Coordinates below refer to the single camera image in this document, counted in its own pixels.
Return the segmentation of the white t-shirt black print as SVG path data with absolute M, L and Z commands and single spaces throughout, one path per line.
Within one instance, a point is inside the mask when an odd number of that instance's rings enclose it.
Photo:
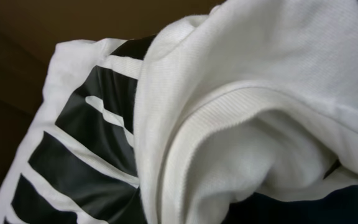
M 226 1 L 56 45 L 0 223 L 221 223 L 358 185 L 358 1 Z

